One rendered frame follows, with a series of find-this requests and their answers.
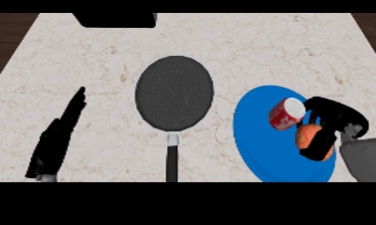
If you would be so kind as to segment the dark grey frying pan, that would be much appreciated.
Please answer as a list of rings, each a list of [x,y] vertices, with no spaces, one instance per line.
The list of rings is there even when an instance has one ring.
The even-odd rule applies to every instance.
[[[193,58],[166,56],[144,69],[135,104],[142,120],[168,134],[166,182],[178,181],[179,132],[203,119],[212,97],[212,79]]]

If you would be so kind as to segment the red soda can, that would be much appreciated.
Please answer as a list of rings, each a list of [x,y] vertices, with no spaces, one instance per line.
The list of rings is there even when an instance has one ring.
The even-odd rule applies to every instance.
[[[305,106],[296,98],[283,99],[268,112],[268,123],[275,130],[287,130],[305,116]]]

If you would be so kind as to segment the black appliance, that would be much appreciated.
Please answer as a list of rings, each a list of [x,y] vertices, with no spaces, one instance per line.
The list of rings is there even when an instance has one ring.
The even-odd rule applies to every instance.
[[[86,28],[154,28],[156,13],[75,13],[78,22]]]

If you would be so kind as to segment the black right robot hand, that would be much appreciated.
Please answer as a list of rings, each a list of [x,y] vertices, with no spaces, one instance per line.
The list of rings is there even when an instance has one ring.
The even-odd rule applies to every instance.
[[[361,137],[368,130],[368,120],[352,107],[322,97],[309,98],[303,106],[311,112],[308,121],[315,122],[319,118],[321,129],[308,146],[299,150],[299,154],[314,161],[321,161],[336,140],[334,132],[349,133],[350,138]]]

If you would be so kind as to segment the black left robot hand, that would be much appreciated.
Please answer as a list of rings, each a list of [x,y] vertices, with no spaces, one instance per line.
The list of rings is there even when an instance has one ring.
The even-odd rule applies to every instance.
[[[85,88],[79,87],[69,100],[61,116],[53,119],[45,130],[41,132],[25,173],[26,178],[35,179],[39,174],[54,175],[58,173],[72,132],[85,105]]]

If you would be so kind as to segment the orange squash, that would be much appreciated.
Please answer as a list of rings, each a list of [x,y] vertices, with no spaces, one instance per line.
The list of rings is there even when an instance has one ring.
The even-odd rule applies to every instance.
[[[331,156],[334,133],[321,125],[306,124],[296,129],[294,144],[299,154],[314,161],[325,161]]]

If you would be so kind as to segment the blue plate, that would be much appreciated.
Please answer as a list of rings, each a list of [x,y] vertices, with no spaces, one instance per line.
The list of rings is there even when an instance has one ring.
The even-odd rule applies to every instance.
[[[325,161],[299,155],[294,145],[296,127],[275,130],[268,123],[268,112],[284,98],[305,97],[280,86],[253,88],[240,98],[232,114],[232,137],[243,162],[263,182],[327,182],[336,154]]]

